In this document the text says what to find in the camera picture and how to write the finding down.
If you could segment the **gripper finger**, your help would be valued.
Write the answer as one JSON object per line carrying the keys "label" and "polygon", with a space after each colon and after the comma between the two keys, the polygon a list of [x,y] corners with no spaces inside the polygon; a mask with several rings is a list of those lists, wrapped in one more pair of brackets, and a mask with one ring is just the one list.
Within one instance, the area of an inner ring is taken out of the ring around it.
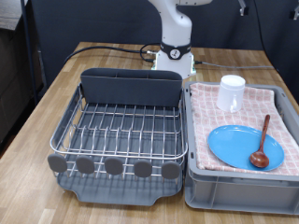
{"label": "gripper finger", "polygon": [[291,11],[291,19],[292,20],[296,21],[298,17],[299,17],[299,3],[294,8],[294,10]]}
{"label": "gripper finger", "polygon": [[240,5],[240,15],[245,16],[249,14],[249,7],[246,5],[245,0],[238,0],[238,3]]}

